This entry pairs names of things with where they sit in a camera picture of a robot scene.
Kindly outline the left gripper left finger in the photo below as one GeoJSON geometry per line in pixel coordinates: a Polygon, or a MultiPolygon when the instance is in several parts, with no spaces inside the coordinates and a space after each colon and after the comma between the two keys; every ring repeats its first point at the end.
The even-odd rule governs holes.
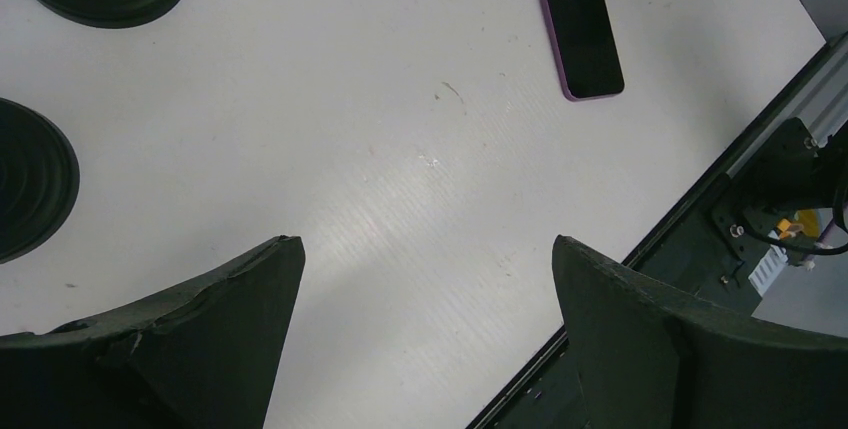
{"type": "Polygon", "coordinates": [[[260,428],[305,266],[298,237],[48,333],[1,340],[5,428],[260,428]]]}

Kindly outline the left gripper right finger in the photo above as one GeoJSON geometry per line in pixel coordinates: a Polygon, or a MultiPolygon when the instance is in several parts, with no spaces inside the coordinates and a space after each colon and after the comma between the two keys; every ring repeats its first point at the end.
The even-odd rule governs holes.
{"type": "Polygon", "coordinates": [[[560,310],[596,428],[843,428],[847,342],[745,316],[568,237],[560,310]]]}

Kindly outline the black round-base phone stand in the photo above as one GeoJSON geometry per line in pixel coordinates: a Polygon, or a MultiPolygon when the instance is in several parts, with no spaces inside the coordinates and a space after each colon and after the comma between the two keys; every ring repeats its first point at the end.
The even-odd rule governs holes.
{"type": "Polygon", "coordinates": [[[1,262],[46,242],[70,215],[80,168],[64,133],[19,103],[1,101],[1,262]]]}

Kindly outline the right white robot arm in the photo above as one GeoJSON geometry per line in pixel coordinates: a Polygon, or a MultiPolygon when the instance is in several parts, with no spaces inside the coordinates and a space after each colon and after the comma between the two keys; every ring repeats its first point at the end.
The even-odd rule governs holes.
{"type": "Polygon", "coordinates": [[[806,209],[830,209],[833,222],[847,229],[847,126],[822,147],[798,118],[784,121],[748,161],[723,176],[710,211],[730,253],[751,262],[774,246],[802,255],[834,256],[847,246],[802,244],[779,224],[806,209]]]}

